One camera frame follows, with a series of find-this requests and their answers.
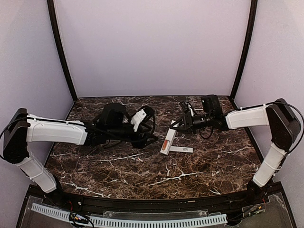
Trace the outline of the orange AA battery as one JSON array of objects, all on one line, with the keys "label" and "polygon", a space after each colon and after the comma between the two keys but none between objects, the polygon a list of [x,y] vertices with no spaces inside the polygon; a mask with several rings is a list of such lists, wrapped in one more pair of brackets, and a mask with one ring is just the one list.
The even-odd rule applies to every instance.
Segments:
[{"label": "orange AA battery", "polygon": [[168,140],[165,140],[162,146],[162,151],[166,151]]}]

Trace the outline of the white remote control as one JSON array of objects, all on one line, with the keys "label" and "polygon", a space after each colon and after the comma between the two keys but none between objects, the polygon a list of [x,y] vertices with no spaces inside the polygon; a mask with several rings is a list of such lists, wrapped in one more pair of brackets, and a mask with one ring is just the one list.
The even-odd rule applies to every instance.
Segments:
[{"label": "white remote control", "polygon": [[166,134],[166,137],[164,139],[164,141],[168,140],[166,151],[162,151],[162,146],[161,146],[160,153],[162,153],[164,155],[168,155],[169,154],[170,147],[172,146],[172,143],[173,143],[173,140],[175,138],[176,132],[177,132],[176,130],[173,130],[173,129],[169,128],[169,130],[168,130],[168,132]]}]

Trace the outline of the white remote battery cover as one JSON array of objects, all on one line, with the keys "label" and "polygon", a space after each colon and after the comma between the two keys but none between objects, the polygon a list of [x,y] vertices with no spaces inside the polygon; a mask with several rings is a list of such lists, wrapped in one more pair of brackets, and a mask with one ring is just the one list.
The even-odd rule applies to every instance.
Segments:
[{"label": "white remote battery cover", "polygon": [[172,152],[186,152],[186,153],[193,153],[193,148],[191,147],[178,147],[178,146],[171,146],[170,151]]}]

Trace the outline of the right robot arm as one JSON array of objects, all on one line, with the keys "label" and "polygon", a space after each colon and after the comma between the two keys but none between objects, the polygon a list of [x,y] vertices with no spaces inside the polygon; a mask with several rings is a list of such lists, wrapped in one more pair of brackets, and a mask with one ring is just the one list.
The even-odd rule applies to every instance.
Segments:
[{"label": "right robot arm", "polygon": [[238,108],[223,113],[217,95],[201,97],[204,114],[197,114],[189,102],[180,102],[183,116],[170,125],[180,133],[196,133],[207,127],[220,131],[252,126],[269,126],[272,139],[270,149],[253,178],[247,184],[247,204],[253,204],[265,193],[265,186],[282,168],[287,156],[304,136],[301,129],[304,119],[297,118],[297,108],[280,98],[274,102]]}]

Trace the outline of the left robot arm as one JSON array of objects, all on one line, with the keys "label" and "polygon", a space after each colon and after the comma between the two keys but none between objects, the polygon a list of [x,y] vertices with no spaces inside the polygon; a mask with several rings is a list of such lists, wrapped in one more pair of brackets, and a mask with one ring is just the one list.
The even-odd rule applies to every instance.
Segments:
[{"label": "left robot arm", "polygon": [[20,108],[0,134],[3,139],[1,159],[19,167],[46,194],[59,192],[56,178],[28,149],[32,142],[57,142],[97,146],[109,141],[130,143],[136,149],[158,141],[154,135],[154,110],[142,106],[129,114],[125,105],[108,103],[90,122],[42,118]]}]

